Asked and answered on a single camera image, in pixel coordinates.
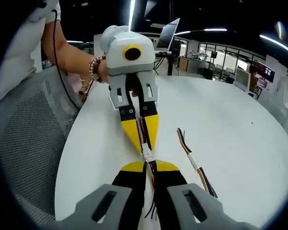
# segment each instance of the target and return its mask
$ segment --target mesh chair back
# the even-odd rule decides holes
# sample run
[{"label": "mesh chair back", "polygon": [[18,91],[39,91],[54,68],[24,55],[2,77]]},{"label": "mesh chair back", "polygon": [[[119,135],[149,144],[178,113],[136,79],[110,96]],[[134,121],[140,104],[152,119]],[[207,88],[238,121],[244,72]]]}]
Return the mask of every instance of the mesh chair back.
[{"label": "mesh chair back", "polygon": [[17,201],[37,224],[55,220],[60,157],[81,106],[65,86],[77,107],[56,67],[32,74],[0,101],[2,167]]}]

